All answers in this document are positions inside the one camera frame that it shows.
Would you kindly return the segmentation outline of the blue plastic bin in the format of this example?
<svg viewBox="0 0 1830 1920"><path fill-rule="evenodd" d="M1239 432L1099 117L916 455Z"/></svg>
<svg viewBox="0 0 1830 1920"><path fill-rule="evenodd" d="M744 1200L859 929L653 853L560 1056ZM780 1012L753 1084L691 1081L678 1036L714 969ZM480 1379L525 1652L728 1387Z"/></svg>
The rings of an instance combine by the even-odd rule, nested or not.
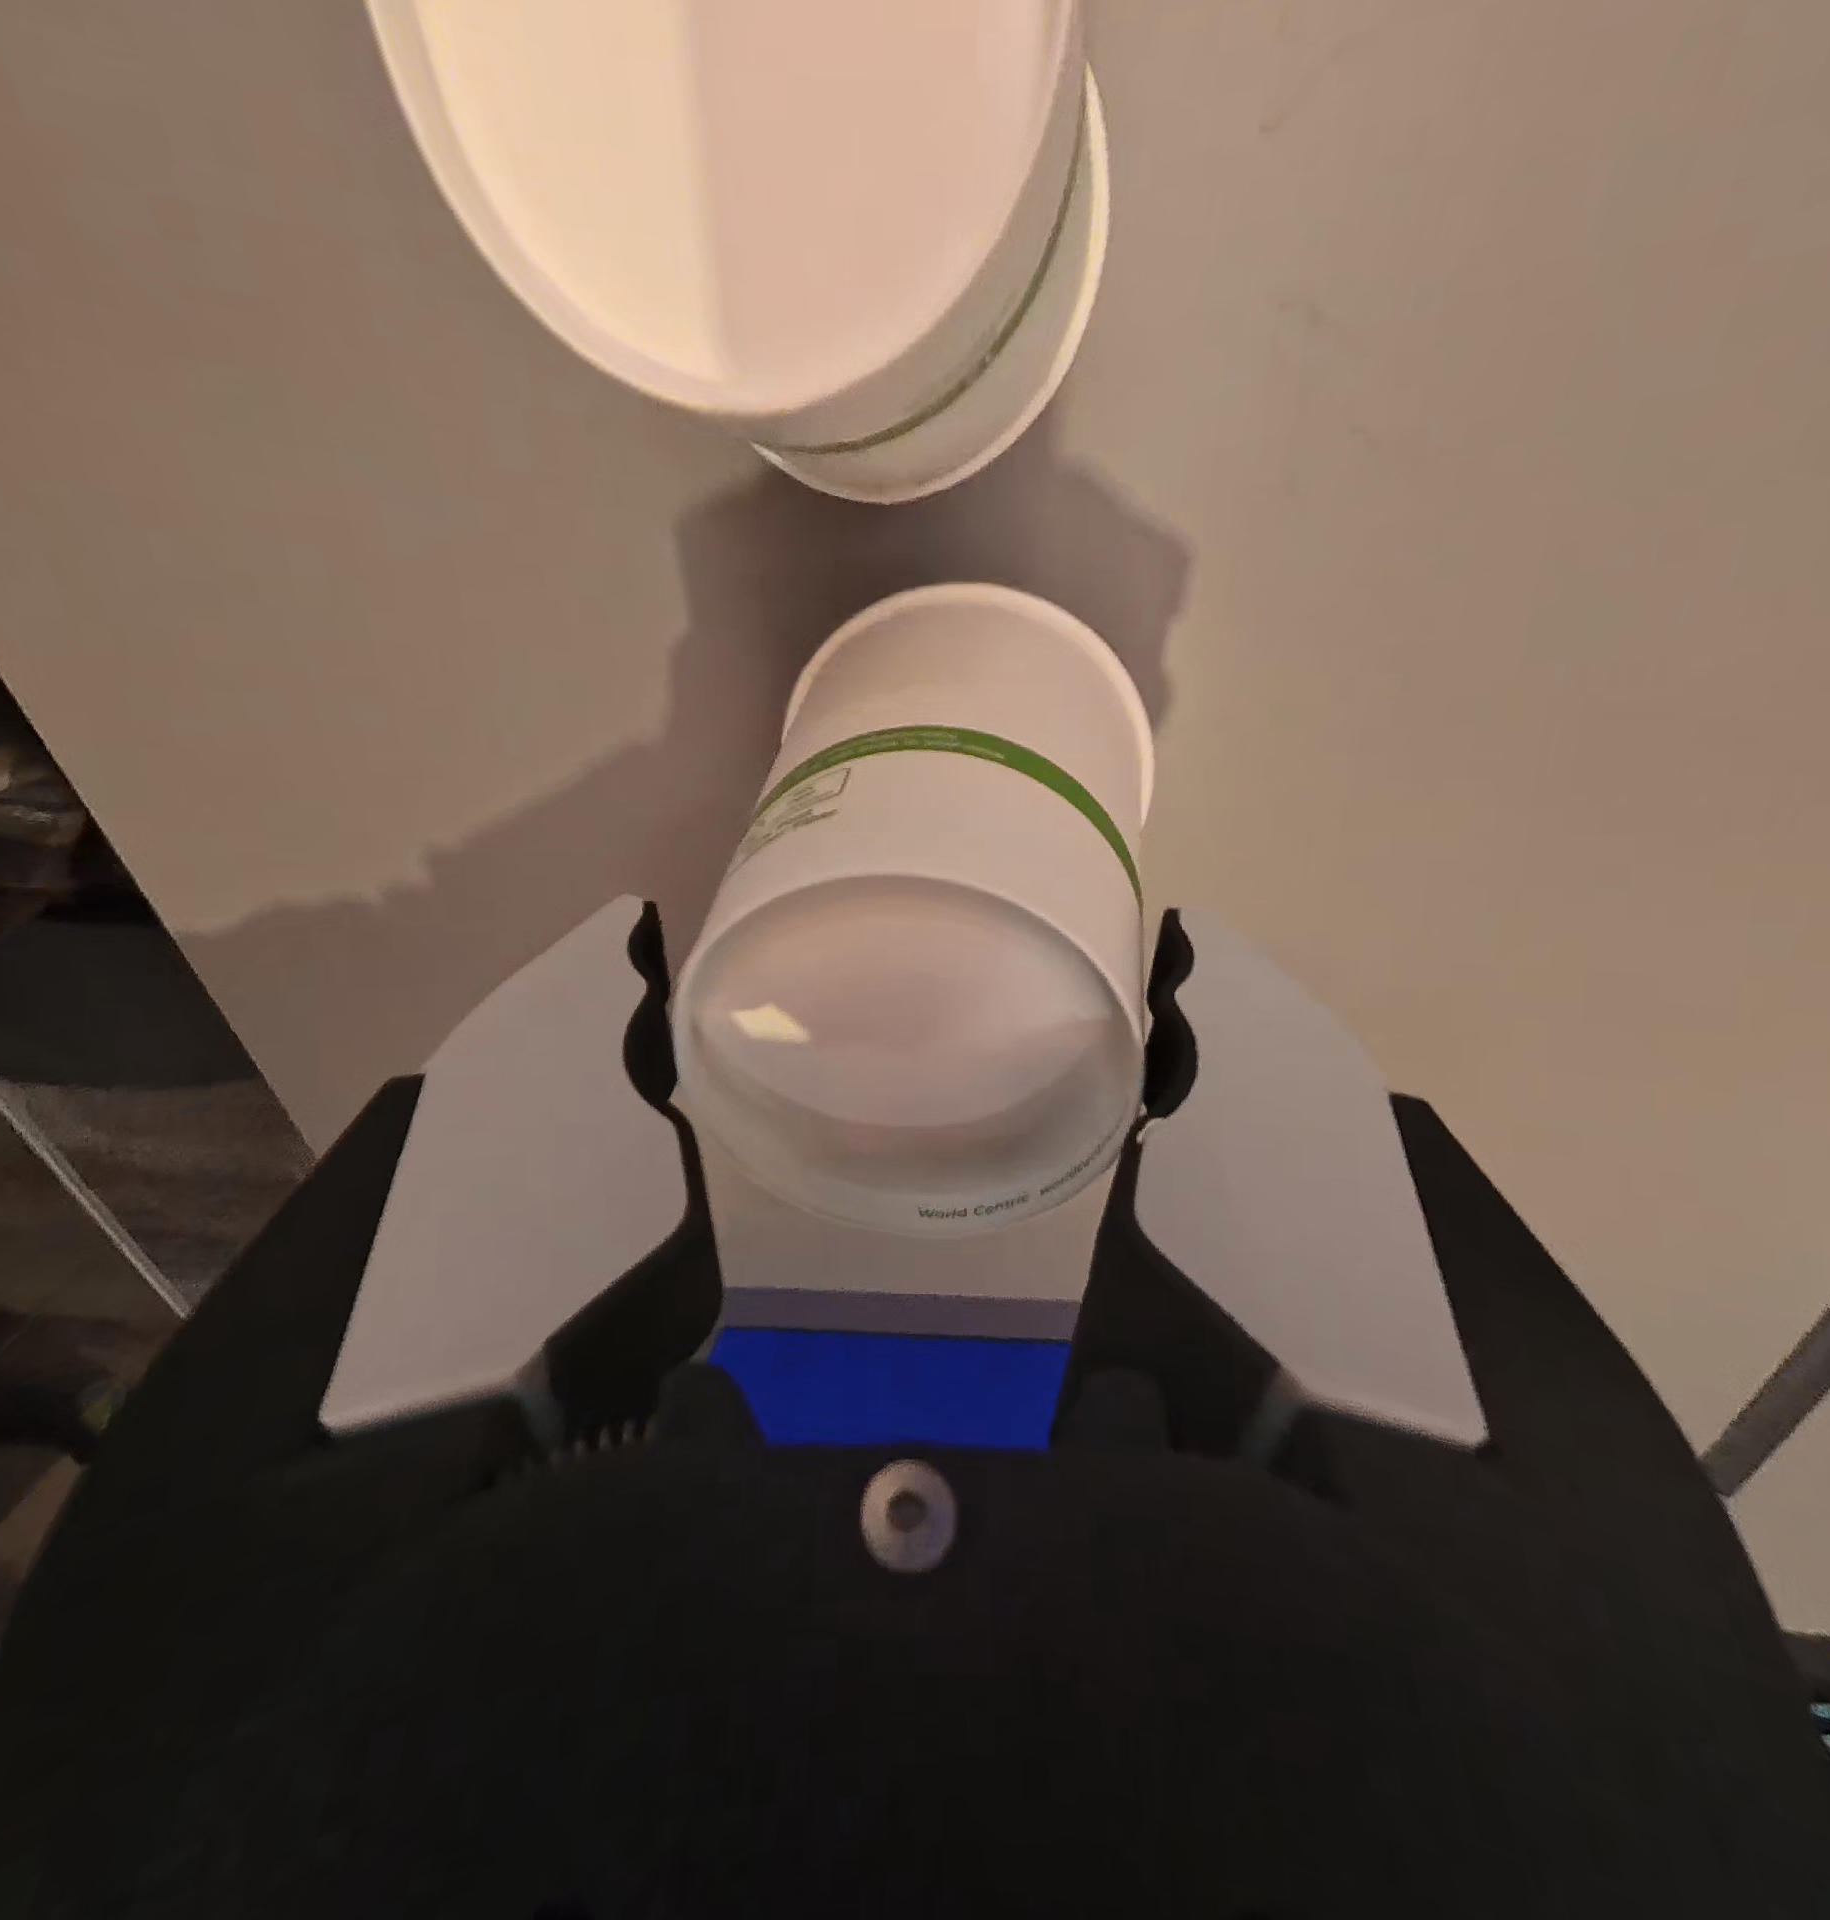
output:
<svg viewBox="0 0 1830 1920"><path fill-rule="evenodd" d="M1078 1306L967 1294L731 1290L697 1351L777 1446L1046 1446Z"/></svg>

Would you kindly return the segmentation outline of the white cup green band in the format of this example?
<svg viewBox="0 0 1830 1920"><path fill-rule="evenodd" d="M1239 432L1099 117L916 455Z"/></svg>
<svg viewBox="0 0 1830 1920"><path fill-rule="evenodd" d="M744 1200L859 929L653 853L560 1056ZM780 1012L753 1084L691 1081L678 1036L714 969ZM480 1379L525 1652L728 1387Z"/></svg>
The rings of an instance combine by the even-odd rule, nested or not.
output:
<svg viewBox="0 0 1830 1920"><path fill-rule="evenodd" d="M673 989L692 1122L785 1205L929 1242L1105 1177L1143 1111L1152 775L1126 666L1045 597L855 614Z"/></svg>
<svg viewBox="0 0 1830 1920"><path fill-rule="evenodd" d="M1072 3L372 3L425 167L514 298L807 490L900 507L1046 413L1109 156Z"/></svg>

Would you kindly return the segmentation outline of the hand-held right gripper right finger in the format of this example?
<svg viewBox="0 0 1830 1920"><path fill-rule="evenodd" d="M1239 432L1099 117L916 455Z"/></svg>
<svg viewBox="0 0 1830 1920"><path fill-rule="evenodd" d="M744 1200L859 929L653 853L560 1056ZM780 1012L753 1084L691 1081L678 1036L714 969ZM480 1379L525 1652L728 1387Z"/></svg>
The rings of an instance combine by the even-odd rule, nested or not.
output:
<svg viewBox="0 0 1830 1920"><path fill-rule="evenodd" d="M1094 1238L1062 1442L1274 1460L1310 1416L1479 1454L1486 1412L1383 1072L1256 947L1162 917L1143 1116Z"/></svg>

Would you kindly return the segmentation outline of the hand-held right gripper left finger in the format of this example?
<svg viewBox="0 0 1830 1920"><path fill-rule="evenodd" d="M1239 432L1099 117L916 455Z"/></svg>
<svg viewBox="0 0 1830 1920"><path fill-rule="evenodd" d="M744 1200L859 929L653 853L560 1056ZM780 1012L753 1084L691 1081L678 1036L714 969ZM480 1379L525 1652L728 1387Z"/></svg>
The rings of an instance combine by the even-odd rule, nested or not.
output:
<svg viewBox="0 0 1830 1920"><path fill-rule="evenodd" d="M343 1344L334 1435L510 1402L547 1450L640 1435L715 1329L652 903L619 897L428 1057Z"/></svg>

